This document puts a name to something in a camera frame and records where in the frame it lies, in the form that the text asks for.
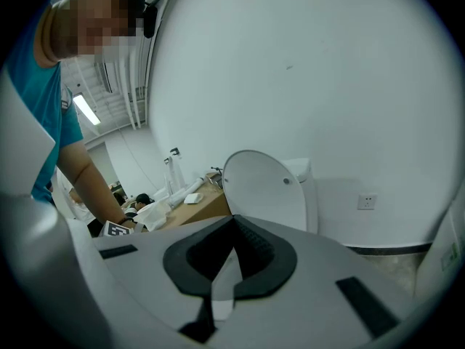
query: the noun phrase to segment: wooden table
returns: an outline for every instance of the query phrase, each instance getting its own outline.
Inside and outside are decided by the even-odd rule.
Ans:
[[[208,179],[196,193],[202,193],[203,198],[197,204],[180,204],[168,214],[166,224],[160,229],[170,229],[191,222],[206,220],[216,216],[231,215],[222,189],[212,185]]]

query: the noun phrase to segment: toilet lid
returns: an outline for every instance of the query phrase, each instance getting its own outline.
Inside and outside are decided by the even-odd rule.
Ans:
[[[241,214],[307,230],[304,191],[278,160],[243,150],[226,160],[223,188],[232,214]]]

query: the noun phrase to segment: cable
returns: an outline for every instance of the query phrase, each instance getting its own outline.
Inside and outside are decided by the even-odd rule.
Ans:
[[[113,122],[115,123],[116,128],[118,128],[118,131],[120,132],[120,134],[121,134],[121,136],[122,136],[122,138],[123,138],[123,141],[124,141],[124,143],[126,144],[126,147],[128,148],[130,154],[132,155],[132,158],[134,159],[134,161],[136,162],[137,166],[140,168],[140,170],[142,171],[142,173],[144,174],[144,176],[146,176],[147,180],[152,184],[152,186],[153,186],[156,190],[158,190],[157,185],[155,185],[155,184],[152,182],[152,180],[147,176],[147,174],[145,173],[144,169],[140,166],[140,164],[139,164],[139,162],[137,161],[136,157],[135,157],[134,154],[132,153],[132,150],[131,150],[131,148],[129,147],[129,144],[128,144],[126,138],[124,137],[124,134],[123,134],[123,132],[121,131],[120,126],[119,126],[118,123],[116,122],[115,116],[112,114],[112,112],[111,112],[111,110],[110,110],[110,105],[108,104],[108,101],[107,101],[106,97],[105,97],[105,96],[102,96],[102,98],[103,98],[103,100],[105,101],[105,104],[106,104],[107,109],[108,109],[108,113],[111,115],[111,118],[112,118]]]

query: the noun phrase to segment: gray floor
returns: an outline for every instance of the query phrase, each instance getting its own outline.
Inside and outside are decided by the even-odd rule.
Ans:
[[[415,290],[416,271],[426,252],[395,256],[362,256],[396,281],[411,296]]]

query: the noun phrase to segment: black-and-white tag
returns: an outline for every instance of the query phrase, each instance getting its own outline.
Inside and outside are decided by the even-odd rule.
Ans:
[[[125,228],[124,226],[107,221],[102,229],[101,236],[125,236],[132,234],[134,230]]]

